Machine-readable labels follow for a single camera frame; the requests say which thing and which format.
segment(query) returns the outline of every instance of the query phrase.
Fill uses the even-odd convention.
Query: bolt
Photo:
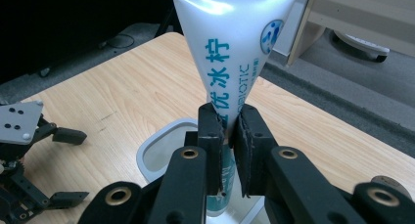
[[[23,138],[25,140],[30,140],[31,139],[30,134],[28,134],[28,133],[23,134]]]

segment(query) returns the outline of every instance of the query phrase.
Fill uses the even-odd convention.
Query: light wood tabletop
[[[46,138],[25,157],[25,176],[50,197],[89,192],[79,206],[47,210],[31,223],[76,223],[95,195],[116,181],[141,186],[138,148],[158,130],[197,118],[206,90],[185,38],[167,33],[26,100],[42,100],[45,119],[88,137],[80,146]],[[415,197],[415,159],[259,78],[247,99],[277,142],[302,150],[329,181],[348,192],[386,175]]]

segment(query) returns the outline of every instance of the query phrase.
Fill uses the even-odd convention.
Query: gray floor
[[[0,103],[14,103],[71,78],[153,38],[156,24],[134,24],[108,42],[54,68],[0,85]],[[347,123],[415,157],[415,59],[391,52],[381,64],[372,54],[323,36],[290,67],[271,55],[261,76]]]

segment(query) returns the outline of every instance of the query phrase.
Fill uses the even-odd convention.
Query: black fabric
[[[133,23],[160,23],[171,7],[171,0],[0,0],[0,83],[53,67]]]

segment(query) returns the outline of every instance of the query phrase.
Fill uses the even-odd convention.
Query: smiley face logo
[[[271,50],[274,47],[282,28],[282,21],[273,21],[263,29],[260,36],[260,48],[265,55],[271,53]]]

